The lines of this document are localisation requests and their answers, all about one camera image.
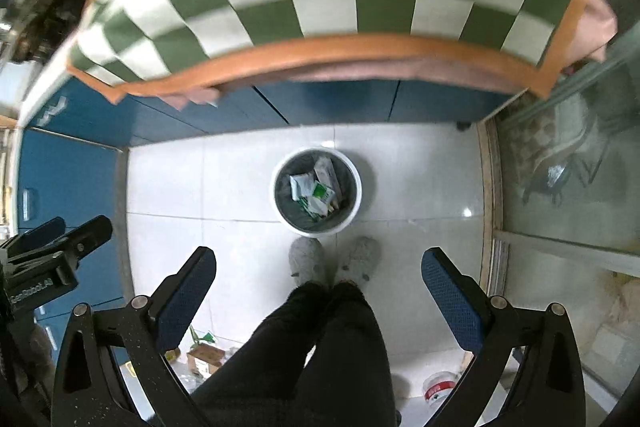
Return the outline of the silver medicine sachet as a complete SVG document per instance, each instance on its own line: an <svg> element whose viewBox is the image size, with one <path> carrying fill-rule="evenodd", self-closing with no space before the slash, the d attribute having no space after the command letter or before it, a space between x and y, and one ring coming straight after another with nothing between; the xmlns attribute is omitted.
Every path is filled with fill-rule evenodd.
<svg viewBox="0 0 640 427"><path fill-rule="evenodd" d="M311 172L293 174L293 176L288 177L288 181L290 181L291 195L295 202L301 198L308 198L314 193L316 179L314 179L314 174Z"/></svg>

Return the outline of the clear white plastic sachet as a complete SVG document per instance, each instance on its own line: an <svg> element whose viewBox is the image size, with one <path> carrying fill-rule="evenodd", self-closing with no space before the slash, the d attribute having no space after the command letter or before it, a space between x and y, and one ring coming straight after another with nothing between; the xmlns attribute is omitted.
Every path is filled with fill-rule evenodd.
<svg viewBox="0 0 640 427"><path fill-rule="evenodd" d="M335 210L333 199L333 191L316 181L314 193L308 198L299 199L298 203L312 220L318 221L329 217Z"/></svg>

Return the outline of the blue kitchen cabinet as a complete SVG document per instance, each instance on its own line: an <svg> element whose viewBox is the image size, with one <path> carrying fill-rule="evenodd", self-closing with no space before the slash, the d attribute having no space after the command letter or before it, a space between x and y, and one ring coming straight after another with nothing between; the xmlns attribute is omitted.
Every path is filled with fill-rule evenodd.
<svg viewBox="0 0 640 427"><path fill-rule="evenodd" d="M483 183L476 124L504 102L487 91L426 81L292 82L245 87L213 105L175 109L158 98L118 104L76 79L47 97L22 134L16 224L69 227L103 215L112 239L53 303L53 338L76 303L149 295L198 246L217 276L193 332L236 348L292 291L273 183L293 154L335 148L356 165L363 195L349 227L326 236L334 260L357 236L380 243L367 288L393 367L455 365L462 351L422 283L438 246L480 272Z"/></svg>

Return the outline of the white round trash bin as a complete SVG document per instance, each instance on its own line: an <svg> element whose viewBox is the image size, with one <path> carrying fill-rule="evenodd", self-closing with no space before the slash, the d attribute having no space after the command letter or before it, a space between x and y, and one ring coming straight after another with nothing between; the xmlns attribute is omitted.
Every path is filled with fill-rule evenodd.
<svg viewBox="0 0 640 427"><path fill-rule="evenodd" d="M313 147L288 158L273 182L282 221L299 235L320 239L354 221L362 202L355 164L334 148Z"/></svg>

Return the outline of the white red plastic container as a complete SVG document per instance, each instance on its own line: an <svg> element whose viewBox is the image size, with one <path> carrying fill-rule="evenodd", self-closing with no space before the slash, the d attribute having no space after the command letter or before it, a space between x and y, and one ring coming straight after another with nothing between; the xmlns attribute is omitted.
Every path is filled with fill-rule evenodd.
<svg viewBox="0 0 640 427"><path fill-rule="evenodd" d="M423 398L429 405L437 404L447 398L456 387L459 380L458 373L442 371L427 377L423 383Z"/></svg>

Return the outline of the small cardboard box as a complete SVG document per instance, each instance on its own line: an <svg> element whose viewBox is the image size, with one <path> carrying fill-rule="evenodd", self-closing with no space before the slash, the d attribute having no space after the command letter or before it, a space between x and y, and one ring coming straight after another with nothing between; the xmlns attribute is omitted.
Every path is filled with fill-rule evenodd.
<svg viewBox="0 0 640 427"><path fill-rule="evenodd" d="M208 378L222 366L226 352L208 343L194 345L186 354L186 364L194 375Z"/></svg>

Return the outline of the glass sliding door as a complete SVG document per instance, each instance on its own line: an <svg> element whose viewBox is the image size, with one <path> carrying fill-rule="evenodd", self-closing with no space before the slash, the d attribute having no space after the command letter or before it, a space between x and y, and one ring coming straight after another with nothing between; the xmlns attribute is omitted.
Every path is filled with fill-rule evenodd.
<svg viewBox="0 0 640 427"><path fill-rule="evenodd" d="M639 368L639 43L498 126L506 295L567 309L590 378L619 397Z"/></svg>

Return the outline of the person's black trouser legs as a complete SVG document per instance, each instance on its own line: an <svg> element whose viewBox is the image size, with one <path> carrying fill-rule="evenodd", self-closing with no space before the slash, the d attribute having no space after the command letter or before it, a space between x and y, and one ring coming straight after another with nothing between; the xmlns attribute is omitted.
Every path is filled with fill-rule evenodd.
<svg viewBox="0 0 640 427"><path fill-rule="evenodd" d="M351 283L307 283L193 392L212 426L393 426L390 363Z"/></svg>

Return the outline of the right grey slipper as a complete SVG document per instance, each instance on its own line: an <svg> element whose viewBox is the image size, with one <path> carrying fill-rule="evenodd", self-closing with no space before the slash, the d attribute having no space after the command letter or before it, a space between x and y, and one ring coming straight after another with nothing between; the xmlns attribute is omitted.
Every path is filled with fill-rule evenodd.
<svg viewBox="0 0 640 427"><path fill-rule="evenodd" d="M381 247L371 237L357 237L338 257L335 284L349 283L362 289L370 282L381 259Z"/></svg>

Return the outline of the grey slipper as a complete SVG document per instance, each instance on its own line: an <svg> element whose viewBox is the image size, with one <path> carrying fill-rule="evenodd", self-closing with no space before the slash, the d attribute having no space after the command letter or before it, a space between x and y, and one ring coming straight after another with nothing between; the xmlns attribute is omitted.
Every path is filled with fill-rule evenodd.
<svg viewBox="0 0 640 427"><path fill-rule="evenodd" d="M308 283L326 285L324 250L318 239L295 239L288 252L288 265L298 287Z"/></svg>
<svg viewBox="0 0 640 427"><path fill-rule="evenodd" d="M362 289L370 282L381 259L381 247L371 237L357 237L338 257L335 284L349 283Z"/></svg>

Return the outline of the left grey slipper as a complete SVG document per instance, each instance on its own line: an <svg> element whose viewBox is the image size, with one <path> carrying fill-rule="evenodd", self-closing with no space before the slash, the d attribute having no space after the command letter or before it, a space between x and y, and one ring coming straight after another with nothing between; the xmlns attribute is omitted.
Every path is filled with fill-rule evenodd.
<svg viewBox="0 0 640 427"><path fill-rule="evenodd" d="M326 285L324 250L318 239L295 239L288 252L288 265L298 287L308 283Z"/></svg>

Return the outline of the green white checkered tablecloth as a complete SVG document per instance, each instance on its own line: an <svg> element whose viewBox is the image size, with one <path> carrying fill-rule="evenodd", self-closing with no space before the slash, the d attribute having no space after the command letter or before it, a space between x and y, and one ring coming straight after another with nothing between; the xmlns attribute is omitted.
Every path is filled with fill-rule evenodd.
<svg viewBox="0 0 640 427"><path fill-rule="evenodd" d="M114 103L216 98L273 72L547 96L616 31L605 0L87 0L67 68Z"/></svg>

